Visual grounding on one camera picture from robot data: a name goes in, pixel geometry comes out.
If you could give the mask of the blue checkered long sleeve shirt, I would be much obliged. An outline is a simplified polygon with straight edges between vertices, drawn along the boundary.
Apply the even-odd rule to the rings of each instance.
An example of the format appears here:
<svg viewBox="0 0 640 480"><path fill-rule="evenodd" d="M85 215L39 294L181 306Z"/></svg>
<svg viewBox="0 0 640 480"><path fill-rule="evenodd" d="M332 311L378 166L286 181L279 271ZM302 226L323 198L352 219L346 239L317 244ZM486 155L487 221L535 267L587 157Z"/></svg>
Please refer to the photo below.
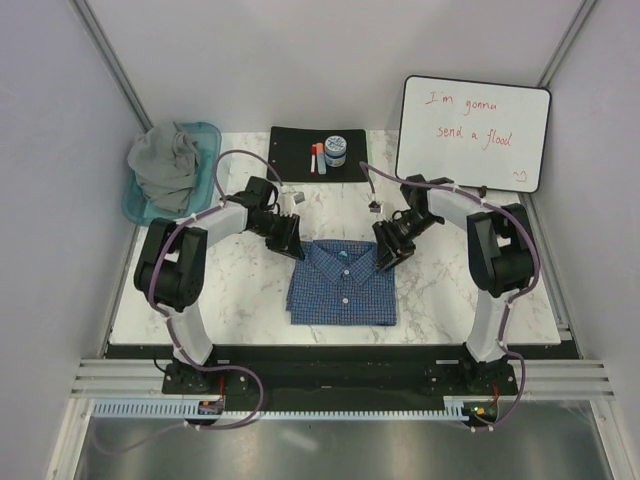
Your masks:
<svg viewBox="0 0 640 480"><path fill-rule="evenodd" d="M397 324L395 271L376 270L375 243L322 239L302 248L286 297L293 325Z"/></svg>

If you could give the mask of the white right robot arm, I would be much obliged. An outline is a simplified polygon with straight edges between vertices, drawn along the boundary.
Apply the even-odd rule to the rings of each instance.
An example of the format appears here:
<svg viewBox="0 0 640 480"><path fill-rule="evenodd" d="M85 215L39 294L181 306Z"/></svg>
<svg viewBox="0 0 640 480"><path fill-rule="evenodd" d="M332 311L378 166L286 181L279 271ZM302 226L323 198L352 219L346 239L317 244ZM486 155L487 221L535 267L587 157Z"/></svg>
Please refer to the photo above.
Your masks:
<svg viewBox="0 0 640 480"><path fill-rule="evenodd" d="M507 323L516 299L540 278L540 259L526 209L519 203L490 204L452 180L413 175L400 182L407 204L389 220L372 225L376 269L386 272L415 252L415 239L435 224L450 223L467 236L470 276L478 289L474 323L465 347L472 360L458 368L467 392L483 392L494 381L489 363L508 355Z"/></svg>

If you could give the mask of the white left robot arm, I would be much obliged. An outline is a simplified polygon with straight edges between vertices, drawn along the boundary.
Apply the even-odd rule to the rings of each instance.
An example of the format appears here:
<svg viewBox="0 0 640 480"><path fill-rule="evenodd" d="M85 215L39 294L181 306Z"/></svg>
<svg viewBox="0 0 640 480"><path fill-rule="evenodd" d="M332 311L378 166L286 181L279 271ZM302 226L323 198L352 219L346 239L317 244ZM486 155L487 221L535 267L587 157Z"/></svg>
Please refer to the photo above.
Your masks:
<svg viewBox="0 0 640 480"><path fill-rule="evenodd" d="M181 222L156 218L148 226L134 272L134 286L166 320L174 357L187 364L185 382L208 393L219 369L207 360L213 344L206 333L198 299L204 287L207 251L244 232L264 239L268 250L302 260L300 216L283 210L280 190L252 176L244 190Z"/></svg>

